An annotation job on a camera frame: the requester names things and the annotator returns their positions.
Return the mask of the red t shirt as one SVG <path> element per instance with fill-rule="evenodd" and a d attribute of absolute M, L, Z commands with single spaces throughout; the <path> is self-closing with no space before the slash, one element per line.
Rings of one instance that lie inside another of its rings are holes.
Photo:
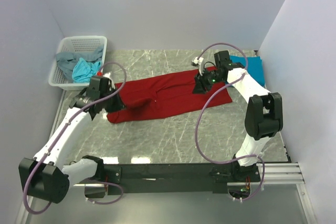
<path fill-rule="evenodd" d="M 225 84 L 213 85 L 206 94 L 193 94 L 197 70 L 128 81 L 119 92 L 125 109 L 108 113 L 110 123 L 164 119 L 203 108 L 211 95 Z"/>

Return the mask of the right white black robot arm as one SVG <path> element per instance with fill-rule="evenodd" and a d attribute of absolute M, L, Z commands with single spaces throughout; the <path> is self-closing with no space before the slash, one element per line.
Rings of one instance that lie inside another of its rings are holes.
<path fill-rule="evenodd" d="M 193 94 L 206 94 L 213 85 L 224 83 L 224 88 L 234 87 L 247 102 L 245 115 L 246 137 L 233 160 L 238 164 L 230 169 L 235 181 L 241 182 L 249 175 L 249 166 L 258 161 L 265 144 L 283 128 L 282 97 L 261 86 L 247 71 L 247 65 L 232 62 L 228 51 L 214 55 L 215 70 L 207 70 L 203 57 L 196 57 L 192 65 L 198 68 Z"/>

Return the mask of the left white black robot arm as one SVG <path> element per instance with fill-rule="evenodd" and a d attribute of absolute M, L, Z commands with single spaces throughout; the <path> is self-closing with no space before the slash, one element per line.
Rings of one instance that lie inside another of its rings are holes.
<path fill-rule="evenodd" d="M 125 108 L 110 78 L 93 76 L 89 86 L 71 101 L 63 121 L 44 147 L 33 158 L 23 158 L 19 176 L 24 197 L 33 196 L 47 202 L 60 203 L 73 185 L 89 179 L 105 180 L 103 159 L 86 155 L 72 165 L 65 161 L 84 128 L 102 110 L 117 112 Z"/>

